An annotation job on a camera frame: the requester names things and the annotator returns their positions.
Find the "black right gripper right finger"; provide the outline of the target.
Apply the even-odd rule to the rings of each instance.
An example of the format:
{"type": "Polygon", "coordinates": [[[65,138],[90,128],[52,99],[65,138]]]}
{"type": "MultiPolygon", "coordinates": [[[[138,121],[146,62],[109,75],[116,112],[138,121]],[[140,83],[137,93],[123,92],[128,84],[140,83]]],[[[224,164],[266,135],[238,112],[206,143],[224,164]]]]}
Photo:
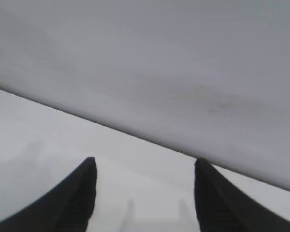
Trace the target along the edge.
{"type": "Polygon", "coordinates": [[[290,221],[247,196],[205,159],[195,162],[194,201],[202,232],[290,232],[290,221]]]}

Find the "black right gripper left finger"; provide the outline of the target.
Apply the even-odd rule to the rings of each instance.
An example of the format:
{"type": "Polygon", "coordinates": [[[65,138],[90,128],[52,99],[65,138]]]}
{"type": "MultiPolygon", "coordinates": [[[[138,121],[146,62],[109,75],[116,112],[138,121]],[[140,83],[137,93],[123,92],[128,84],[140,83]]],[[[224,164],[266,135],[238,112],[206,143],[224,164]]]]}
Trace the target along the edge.
{"type": "Polygon", "coordinates": [[[88,157],[44,196],[0,221],[0,232],[85,232],[96,183],[96,162],[88,157]]]}

